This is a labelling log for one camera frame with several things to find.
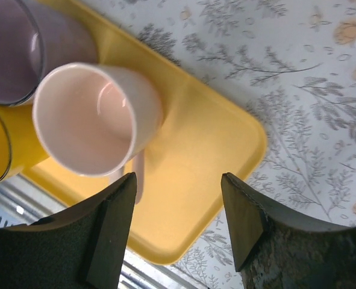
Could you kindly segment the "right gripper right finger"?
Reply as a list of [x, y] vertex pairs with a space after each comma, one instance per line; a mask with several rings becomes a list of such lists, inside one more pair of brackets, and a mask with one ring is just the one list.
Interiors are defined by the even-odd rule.
[[222, 198], [230, 233], [234, 265], [241, 271], [276, 226], [312, 237], [348, 239], [356, 256], [356, 227], [326, 222], [293, 210], [254, 190], [232, 173], [221, 178]]

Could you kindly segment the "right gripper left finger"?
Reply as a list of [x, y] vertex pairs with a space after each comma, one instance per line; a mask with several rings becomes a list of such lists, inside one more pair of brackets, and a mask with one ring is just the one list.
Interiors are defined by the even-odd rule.
[[117, 288], [137, 177], [30, 225], [0, 228], [0, 288]]

